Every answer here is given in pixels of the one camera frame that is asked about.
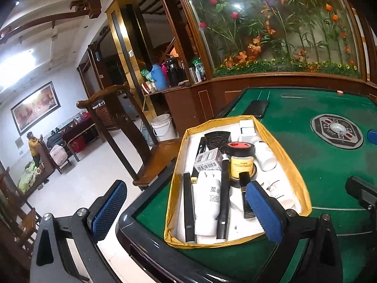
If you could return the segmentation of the framed landscape painting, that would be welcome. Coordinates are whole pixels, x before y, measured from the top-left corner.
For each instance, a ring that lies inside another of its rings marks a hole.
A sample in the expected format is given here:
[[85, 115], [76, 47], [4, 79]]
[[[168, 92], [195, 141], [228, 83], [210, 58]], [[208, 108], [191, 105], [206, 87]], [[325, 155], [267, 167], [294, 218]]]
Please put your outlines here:
[[11, 114], [19, 135], [26, 133], [37, 122], [60, 108], [60, 103], [50, 81], [12, 107]]

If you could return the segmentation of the yellow cardboard tray box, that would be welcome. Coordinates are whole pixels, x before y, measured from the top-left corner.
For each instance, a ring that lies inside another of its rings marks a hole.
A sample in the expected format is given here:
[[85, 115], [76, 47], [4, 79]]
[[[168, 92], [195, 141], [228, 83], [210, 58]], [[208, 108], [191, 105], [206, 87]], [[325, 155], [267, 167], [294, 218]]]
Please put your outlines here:
[[[240, 120], [253, 120], [256, 136], [242, 136]], [[188, 172], [192, 183], [196, 184], [199, 173], [194, 162], [198, 154], [209, 151], [205, 134], [213, 131], [228, 131], [230, 142], [249, 142], [254, 144], [263, 141], [273, 151], [277, 165], [270, 171], [262, 171], [254, 154], [254, 173], [240, 174], [239, 181], [231, 180], [231, 156], [223, 148], [221, 167], [220, 213], [217, 219], [215, 236], [196, 235], [195, 243], [185, 242], [183, 174]], [[312, 211], [311, 199], [306, 184], [298, 169], [289, 158], [283, 147], [254, 116], [237, 116], [210, 120], [199, 126], [187, 129], [181, 141], [176, 166], [173, 172], [168, 208], [165, 218], [165, 242], [179, 249], [217, 248], [238, 245], [253, 240], [263, 234], [263, 228], [251, 211], [245, 198], [246, 184], [257, 181], [265, 192], [278, 200], [284, 209], [295, 210], [301, 216]]]

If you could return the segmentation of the barcode labelled small box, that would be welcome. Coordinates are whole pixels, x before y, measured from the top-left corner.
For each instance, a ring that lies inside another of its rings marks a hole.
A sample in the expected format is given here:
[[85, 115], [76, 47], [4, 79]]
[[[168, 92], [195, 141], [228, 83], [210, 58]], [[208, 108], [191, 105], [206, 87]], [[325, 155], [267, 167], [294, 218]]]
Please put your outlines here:
[[198, 172], [206, 170], [221, 170], [222, 161], [223, 157], [221, 151], [218, 148], [215, 148], [198, 154], [194, 162], [194, 167]]

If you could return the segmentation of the wooden chair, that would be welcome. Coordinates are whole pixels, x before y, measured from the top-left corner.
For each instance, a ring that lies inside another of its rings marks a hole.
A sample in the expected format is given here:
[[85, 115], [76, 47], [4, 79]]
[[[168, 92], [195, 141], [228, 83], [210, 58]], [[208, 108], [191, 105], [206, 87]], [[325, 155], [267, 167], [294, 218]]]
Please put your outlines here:
[[[122, 94], [136, 108], [142, 125], [146, 127], [147, 134], [152, 139], [151, 145], [122, 106], [119, 99]], [[78, 101], [77, 107], [88, 111], [101, 135], [126, 168], [133, 185], [140, 190], [147, 189], [178, 156], [181, 139], [157, 139], [128, 83], [102, 89], [88, 100]]]

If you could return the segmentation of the black round mesh part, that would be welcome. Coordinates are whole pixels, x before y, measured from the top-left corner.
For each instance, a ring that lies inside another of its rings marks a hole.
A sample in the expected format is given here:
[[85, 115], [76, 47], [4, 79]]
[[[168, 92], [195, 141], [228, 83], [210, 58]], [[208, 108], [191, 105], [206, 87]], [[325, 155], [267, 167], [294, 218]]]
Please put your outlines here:
[[209, 150], [218, 148], [223, 152], [223, 148], [230, 141], [231, 133], [228, 131], [213, 131], [205, 134], [206, 146]]

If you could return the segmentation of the wooden cabinet counter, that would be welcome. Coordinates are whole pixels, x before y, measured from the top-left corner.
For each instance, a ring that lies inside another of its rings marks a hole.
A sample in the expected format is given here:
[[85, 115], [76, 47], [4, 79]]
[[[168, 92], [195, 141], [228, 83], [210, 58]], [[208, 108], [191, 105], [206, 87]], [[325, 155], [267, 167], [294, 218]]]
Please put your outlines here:
[[371, 81], [340, 75], [310, 72], [273, 72], [218, 77], [186, 87], [170, 87], [148, 94], [161, 94], [169, 108], [176, 130], [183, 135], [186, 129], [198, 126], [220, 114], [248, 87], [308, 87], [341, 90], [364, 95], [376, 101], [376, 79]]

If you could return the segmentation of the person in yellow shirt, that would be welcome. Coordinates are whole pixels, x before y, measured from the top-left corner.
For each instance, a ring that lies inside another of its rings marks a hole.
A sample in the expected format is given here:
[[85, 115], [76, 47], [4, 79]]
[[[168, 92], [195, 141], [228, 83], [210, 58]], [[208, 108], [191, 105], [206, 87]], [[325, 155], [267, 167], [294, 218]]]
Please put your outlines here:
[[33, 158], [34, 164], [36, 167], [40, 166], [40, 154], [37, 150], [37, 146], [41, 144], [41, 141], [43, 140], [43, 136], [41, 135], [39, 138], [35, 137], [32, 132], [27, 133], [28, 138], [28, 145], [29, 150], [31, 152], [31, 156]]

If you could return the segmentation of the small white charger box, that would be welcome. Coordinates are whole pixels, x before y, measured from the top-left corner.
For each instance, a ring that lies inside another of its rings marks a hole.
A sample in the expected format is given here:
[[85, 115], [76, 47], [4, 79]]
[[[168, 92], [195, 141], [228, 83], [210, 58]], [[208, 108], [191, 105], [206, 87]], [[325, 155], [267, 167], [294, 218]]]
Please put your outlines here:
[[256, 129], [253, 120], [240, 120], [240, 132], [242, 136], [252, 137], [256, 136]]

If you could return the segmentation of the white labelled tube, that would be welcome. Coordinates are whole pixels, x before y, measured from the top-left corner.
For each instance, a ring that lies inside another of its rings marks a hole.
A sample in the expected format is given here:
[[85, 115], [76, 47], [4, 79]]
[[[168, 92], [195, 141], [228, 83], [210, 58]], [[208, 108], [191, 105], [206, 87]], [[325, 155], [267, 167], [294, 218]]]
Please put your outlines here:
[[201, 171], [194, 190], [195, 234], [215, 236], [220, 213], [221, 171]]

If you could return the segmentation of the black smartphone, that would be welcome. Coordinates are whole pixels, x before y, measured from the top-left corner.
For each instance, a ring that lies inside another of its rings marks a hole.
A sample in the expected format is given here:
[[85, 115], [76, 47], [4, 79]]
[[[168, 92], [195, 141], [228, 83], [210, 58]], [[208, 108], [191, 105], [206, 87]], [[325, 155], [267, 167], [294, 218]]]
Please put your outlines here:
[[264, 117], [268, 106], [268, 100], [252, 100], [245, 111], [243, 111], [243, 115], [252, 115], [261, 120]]

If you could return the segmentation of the artificial flower display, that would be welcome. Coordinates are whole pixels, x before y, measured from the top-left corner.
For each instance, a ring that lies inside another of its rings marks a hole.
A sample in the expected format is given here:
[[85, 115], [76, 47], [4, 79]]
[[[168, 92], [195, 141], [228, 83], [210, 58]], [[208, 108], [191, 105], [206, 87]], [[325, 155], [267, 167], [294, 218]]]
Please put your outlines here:
[[310, 72], [360, 78], [345, 0], [187, 0], [216, 77]]

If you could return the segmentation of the yellow tape roll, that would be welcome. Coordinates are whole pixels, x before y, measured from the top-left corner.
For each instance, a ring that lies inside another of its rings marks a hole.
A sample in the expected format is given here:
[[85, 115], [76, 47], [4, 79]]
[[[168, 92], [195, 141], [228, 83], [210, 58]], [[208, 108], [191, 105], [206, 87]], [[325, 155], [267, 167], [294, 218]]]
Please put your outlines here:
[[230, 161], [231, 180], [239, 181], [242, 172], [248, 172], [249, 176], [254, 173], [254, 157], [236, 157], [232, 156]]

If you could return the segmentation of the green mahjong table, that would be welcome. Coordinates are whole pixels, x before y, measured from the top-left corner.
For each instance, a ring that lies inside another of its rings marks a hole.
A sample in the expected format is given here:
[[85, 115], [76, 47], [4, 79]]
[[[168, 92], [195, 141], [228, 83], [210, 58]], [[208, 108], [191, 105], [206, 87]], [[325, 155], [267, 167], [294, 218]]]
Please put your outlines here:
[[[201, 137], [246, 141], [252, 181], [200, 178]], [[123, 212], [116, 236], [157, 282], [375, 282], [376, 104], [320, 89], [247, 88], [188, 129], [178, 158]]]

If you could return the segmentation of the round table control panel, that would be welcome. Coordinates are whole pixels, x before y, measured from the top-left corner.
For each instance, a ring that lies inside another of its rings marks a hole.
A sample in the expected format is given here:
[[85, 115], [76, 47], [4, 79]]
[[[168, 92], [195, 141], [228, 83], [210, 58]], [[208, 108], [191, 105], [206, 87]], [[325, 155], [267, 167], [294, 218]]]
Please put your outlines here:
[[345, 150], [355, 150], [364, 143], [361, 130], [349, 119], [335, 114], [320, 114], [311, 120], [312, 131], [322, 140]]

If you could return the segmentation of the blue thermos jug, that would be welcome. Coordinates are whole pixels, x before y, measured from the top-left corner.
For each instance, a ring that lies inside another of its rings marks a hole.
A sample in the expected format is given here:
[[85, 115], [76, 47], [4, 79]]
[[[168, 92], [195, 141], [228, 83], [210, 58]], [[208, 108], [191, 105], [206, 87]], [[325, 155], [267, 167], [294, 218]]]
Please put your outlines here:
[[161, 66], [154, 64], [151, 70], [152, 79], [154, 80], [157, 91], [162, 91], [169, 87], [164, 71]]

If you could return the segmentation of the black thermos flask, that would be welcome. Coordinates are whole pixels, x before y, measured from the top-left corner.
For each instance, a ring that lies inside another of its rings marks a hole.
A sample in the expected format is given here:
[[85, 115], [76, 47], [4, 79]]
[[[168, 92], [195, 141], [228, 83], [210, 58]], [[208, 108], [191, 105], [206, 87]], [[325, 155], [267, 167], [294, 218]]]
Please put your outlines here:
[[171, 87], [176, 87], [183, 80], [183, 69], [179, 66], [176, 58], [169, 58], [165, 65]]

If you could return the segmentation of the white plastic bucket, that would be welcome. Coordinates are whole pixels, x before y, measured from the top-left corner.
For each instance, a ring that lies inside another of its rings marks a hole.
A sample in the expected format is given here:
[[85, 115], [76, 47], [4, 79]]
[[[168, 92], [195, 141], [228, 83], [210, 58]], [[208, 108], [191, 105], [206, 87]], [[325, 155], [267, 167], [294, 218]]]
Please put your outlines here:
[[176, 131], [170, 114], [161, 114], [153, 118], [151, 125], [158, 141], [167, 141], [176, 138]]

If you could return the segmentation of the white plastic bottle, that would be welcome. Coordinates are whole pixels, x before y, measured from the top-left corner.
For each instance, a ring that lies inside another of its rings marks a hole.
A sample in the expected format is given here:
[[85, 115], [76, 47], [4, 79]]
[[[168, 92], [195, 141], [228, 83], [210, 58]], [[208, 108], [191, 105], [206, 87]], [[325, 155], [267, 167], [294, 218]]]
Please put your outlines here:
[[262, 171], [270, 171], [277, 165], [277, 159], [268, 144], [263, 141], [254, 143], [256, 160]]

